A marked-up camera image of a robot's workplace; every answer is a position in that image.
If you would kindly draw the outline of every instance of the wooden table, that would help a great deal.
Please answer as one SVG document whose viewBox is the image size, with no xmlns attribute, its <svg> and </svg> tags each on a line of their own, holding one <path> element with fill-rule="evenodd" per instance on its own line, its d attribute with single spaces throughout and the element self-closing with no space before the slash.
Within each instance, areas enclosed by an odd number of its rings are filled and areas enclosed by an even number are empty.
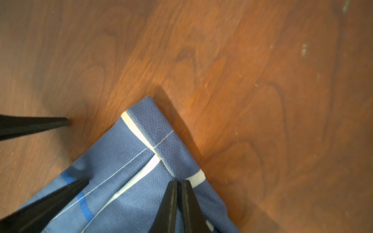
<svg viewBox="0 0 373 233">
<path fill-rule="evenodd" d="M 372 232 L 373 1 L 0 1 L 0 217 L 147 95 L 242 232 Z"/>
</svg>

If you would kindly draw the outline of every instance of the white stripe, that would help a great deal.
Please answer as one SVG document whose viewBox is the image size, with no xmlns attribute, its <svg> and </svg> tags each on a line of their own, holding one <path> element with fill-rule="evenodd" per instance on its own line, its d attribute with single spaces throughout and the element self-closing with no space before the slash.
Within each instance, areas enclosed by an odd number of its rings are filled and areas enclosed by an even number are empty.
<svg viewBox="0 0 373 233">
<path fill-rule="evenodd" d="M 200 183 L 204 182 L 206 179 L 205 173 L 203 173 L 202 169 L 200 169 L 196 174 L 193 176 L 186 178 L 186 180 L 190 181 L 192 188 L 197 187 Z"/>
<path fill-rule="evenodd" d="M 171 132 L 169 132 L 169 134 L 167 134 L 157 145 L 152 147 L 151 144 L 148 142 L 148 140 L 145 138 L 145 136 L 141 133 L 139 128 L 136 126 L 136 124 L 134 123 L 134 121 L 131 119 L 131 117 L 128 115 L 128 113 L 126 111 L 124 113 L 122 113 L 120 117 L 122 118 L 124 123 L 126 123 L 127 127 L 131 130 L 131 132 L 138 139 L 140 139 L 140 141 L 143 142 L 149 149 L 151 149 L 151 151 L 153 151 L 156 155 L 158 155 L 158 154 L 156 153 L 154 148 L 156 148 L 159 144 L 161 144 L 161 142 L 163 142 L 163 140 L 165 140 L 173 132 L 173 130 L 171 130 Z M 163 165 L 166 167 L 167 171 L 171 174 L 171 176 L 175 177 L 174 173 L 171 172 L 171 170 L 168 168 L 168 166 L 164 162 L 163 162 Z"/>
<path fill-rule="evenodd" d="M 148 140 L 145 138 L 145 136 L 140 132 L 139 128 L 136 126 L 134 121 L 129 117 L 128 113 L 125 111 L 124 113 L 121 114 L 120 117 L 123 119 L 124 123 L 126 123 L 127 127 L 131 130 L 131 132 L 134 133 L 134 135 L 138 139 L 140 139 L 140 141 L 144 143 L 145 146 L 147 146 L 154 153 L 156 153 L 154 148 L 150 145 Z"/>
<path fill-rule="evenodd" d="M 99 185 L 97 185 L 96 187 L 94 187 L 91 191 L 89 191 L 86 195 L 84 195 L 83 197 L 81 197 L 79 200 L 77 200 L 76 202 L 74 202 L 72 205 L 70 205 L 69 207 L 67 207 L 64 211 L 62 211 L 61 213 L 59 213 L 58 215 L 56 215 L 56 217 L 54 217 L 51 221 L 55 220 L 58 216 L 60 216 L 61 214 L 63 214 L 66 210 L 70 209 L 73 205 L 75 205 L 76 203 L 78 203 L 81 199 L 85 198 L 88 194 L 90 194 L 93 190 L 95 190 L 96 188 L 100 187 L 103 183 L 105 183 L 108 179 L 110 179 L 111 177 L 113 177 L 116 173 L 118 173 L 120 170 L 122 170 L 125 166 L 127 166 L 130 162 L 132 162 L 132 160 L 134 160 L 135 158 L 137 158 L 137 156 L 139 156 L 141 153 L 143 153 L 147 148 L 143 149 L 140 153 L 138 153 L 135 157 L 133 157 L 133 159 L 131 159 L 128 163 L 126 163 L 123 167 L 121 167 L 118 171 L 114 172 L 114 174 L 112 174 L 111 176 L 109 176 L 106 180 L 102 181 Z"/>
<path fill-rule="evenodd" d="M 105 208 L 107 207 L 113 200 L 117 199 L 120 195 L 122 195 L 125 191 L 131 188 L 134 184 L 136 184 L 139 180 L 141 180 L 144 176 L 146 176 L 149 172 L 151 172 L 156 165 L 161 161 L 159 156 L 156 154 L 150 161 L 136 174 L 134 175 L 118 192 L 116 192 L 112 198 L 100 209 L 100 211 L 93 217 L 93 219 L 87 224 L 87 226 L 83 229 L 84 230 L 89 226 L 89 224 L 95 219 L 95 217 Z"/>
<path fill-rule="evenodd" d="M 206 225 L 211 232 L 215 229 L 214 225 L 209 220 L 206 220 Z"/>
</svg>

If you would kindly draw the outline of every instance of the blue cloth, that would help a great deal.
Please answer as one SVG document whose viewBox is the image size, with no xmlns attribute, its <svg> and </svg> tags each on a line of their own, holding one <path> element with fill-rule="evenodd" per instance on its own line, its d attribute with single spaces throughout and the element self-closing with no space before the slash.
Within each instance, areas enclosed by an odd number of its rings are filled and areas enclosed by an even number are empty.
<svg viewBox="0 0 373 233">
<path fill-rule="evenodd" d="M 162 161 L 97 214 L 155 155 L 120 118 L 86 153 L 25 203 L 28 205 L 81 177 L 90 179 L 89 185 L 50 221 L 45 233 L 81 233 L 83 229 L 84 233 L 147 233 L 168 182 L 186 179 L 200 171 L 150 97 L 126 112 Z M 204 216 L 214 226 L 213 232 L 239 232 L 207 180 L 197 185 L 194 192 Z M 175 232 L 184 232 L 179 210 Z"/>
</svg>

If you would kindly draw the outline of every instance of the blue fabric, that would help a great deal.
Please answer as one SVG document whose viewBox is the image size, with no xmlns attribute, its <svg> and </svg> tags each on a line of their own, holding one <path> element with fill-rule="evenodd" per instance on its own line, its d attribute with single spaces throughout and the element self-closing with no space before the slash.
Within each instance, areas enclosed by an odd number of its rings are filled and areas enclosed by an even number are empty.
<svg viewBox="0 0 373 233">
<path fill-rule="evenodd" d="M 154 152 L 120 118 L 86 153 L 25 204 L 80 177 L 90 179 L 89 185 L 48 224 L 46 233 L 81 233 L 87 225 L 84 233 L 147 233 L 168 182 L 188 178 L 200 170 L 150 97 L 128 109 L 127 113 L 162 161 L 97 214 L 154 156 Z M 207 180 L 195 187 L 194 192 L 204 216 L 214 225 L 213 232 L 239 232 L 228 218 L 223 201 Z M 184 232 L 179 210 L 175 232 Z"/>
<path fill-rule="evenodd" d="M 74 177 L 70 176 L 70 174 L 67 171 L 64 171 L 61 173 L 62 179 L 67 183 L 71 184 L 72 182 L 76 181 Z M 82 214 L 84 215 L 85 219 L 87 219 L 88 222 L 93 220 L 94 215 L 92 214 L 91 210 L 88 208 L 87 201 L 84 197 L 84 192 L 80 192 L 76 198 L 79 200 L 80 208 L 82 209 Z"/>
</svg>

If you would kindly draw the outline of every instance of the white spot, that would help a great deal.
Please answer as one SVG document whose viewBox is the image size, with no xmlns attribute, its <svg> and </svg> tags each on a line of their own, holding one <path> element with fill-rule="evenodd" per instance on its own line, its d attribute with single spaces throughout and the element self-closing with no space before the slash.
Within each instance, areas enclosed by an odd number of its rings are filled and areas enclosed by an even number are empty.
<svg viewBox="0 0 373 233">
<path fill-rule="evenodd" d="M 342 9 L 343 14 L 346 13 L 348 7 L 350 6 L 350 3 L 351 3 L 351 0 L 346 0 L 345 5 L 343 6 L 343 9 Z"/>
<path fill-rule="evenodd" d="M 214 225 L 211 222 L 209 222 L 208 220 L 206 220 L 206 225 L 207 225 L 207 227 L 209 228 L 209 230 L 211 232 L 214 231 L 215 227 L 214 227 Z"/>
<path fill-rule="evenodd" d="M 302 45 L 302 56 L 305 56 L 306 53 L 307 53 L 307 44 L 303 44 Z"/>
</svg>

